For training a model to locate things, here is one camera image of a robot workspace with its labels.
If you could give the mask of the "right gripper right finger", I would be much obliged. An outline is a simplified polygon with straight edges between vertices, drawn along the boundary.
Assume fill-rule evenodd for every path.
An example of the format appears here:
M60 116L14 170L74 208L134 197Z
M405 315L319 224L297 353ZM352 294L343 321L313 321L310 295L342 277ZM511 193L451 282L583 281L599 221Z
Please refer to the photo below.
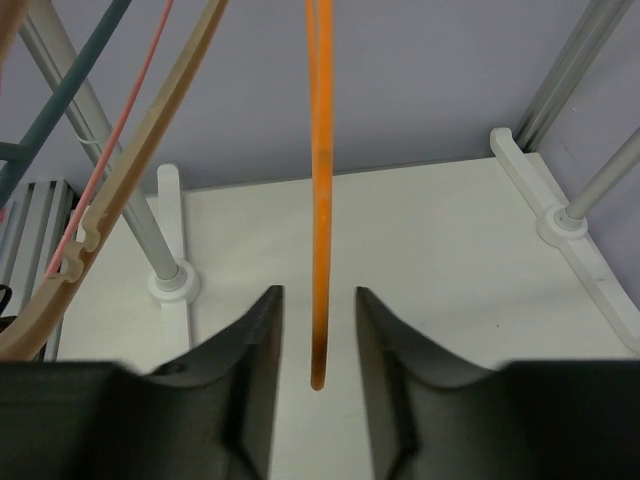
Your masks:
M639 364L475 365L355 293L377 479L635 479Z

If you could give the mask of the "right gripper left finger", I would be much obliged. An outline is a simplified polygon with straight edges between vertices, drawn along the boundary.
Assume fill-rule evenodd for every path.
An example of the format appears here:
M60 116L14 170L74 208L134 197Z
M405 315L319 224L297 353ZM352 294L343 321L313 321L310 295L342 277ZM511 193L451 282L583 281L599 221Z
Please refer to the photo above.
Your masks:
M138 374L112 362L1 367L5 479L265 479L284 289Z

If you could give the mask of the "beige hanger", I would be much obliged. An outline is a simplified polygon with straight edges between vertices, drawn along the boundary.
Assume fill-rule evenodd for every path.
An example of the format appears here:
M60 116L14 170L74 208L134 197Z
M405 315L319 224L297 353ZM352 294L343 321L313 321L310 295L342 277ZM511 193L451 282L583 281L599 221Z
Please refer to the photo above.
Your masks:
M33 359L59 325L188 92L226 6L225 1L207 3L133 140L82 216L85 239L64 246L66 270L49 274L1 333L3 361Z

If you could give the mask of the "pink wire hanger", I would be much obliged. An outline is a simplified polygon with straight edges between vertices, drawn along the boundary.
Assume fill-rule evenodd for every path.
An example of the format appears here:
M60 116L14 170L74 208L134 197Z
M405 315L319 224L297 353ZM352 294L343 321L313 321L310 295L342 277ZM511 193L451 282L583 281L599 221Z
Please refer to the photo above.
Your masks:
M149 66L152 62L153 56L155 54L159 40L162 36L164 27L170 15L173 4L174 4L173 0L167 0L165 3L161 18L159 20L158 27L151 41L149 50L147 51L144 63L129 93L127 101L120 113L120 116L116 122L116 125L112 128L110 135L106 139L106 145L102 150L102 153L97 161L97 164L94 167L94 170L76 206L76 209L73 215L71 216L70 221L47 267L47 270L45 273L46 278L48 278L52 274L55 274L58 271L59 267L61 266L61 263L63 261L64 249L71 242L73 238L73 234L77 231L80 221L82 220L82 217L86 209L88 208L96 189L98 188L98 182L101 179L102 174L105 172L105 169L108 165L108 161L111 158L113 150L115 149L115 146L120 139L122 130L126 125L126 122L134 106L134 103L138 97L139 91L143 85L144 79L147 75Z

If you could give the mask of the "blue hanger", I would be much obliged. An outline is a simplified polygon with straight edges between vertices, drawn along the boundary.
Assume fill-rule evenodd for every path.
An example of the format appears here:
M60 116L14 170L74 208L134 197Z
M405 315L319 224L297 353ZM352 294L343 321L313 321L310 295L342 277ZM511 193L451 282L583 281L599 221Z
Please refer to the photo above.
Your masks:
M1 160L6 162L1 169L1 207L10 200L42 146L68 110L130 4L130 0L111 2L70 69L53 90L51 97L21 141L1 143Z

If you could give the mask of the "orange hanger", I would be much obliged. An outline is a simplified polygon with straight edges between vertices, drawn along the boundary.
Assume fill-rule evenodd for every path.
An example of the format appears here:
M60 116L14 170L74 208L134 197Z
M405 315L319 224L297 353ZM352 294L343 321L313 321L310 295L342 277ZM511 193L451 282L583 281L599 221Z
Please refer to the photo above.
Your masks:
M332 245L334 159L333 3L307 1L313 190L311 388L325 385Z

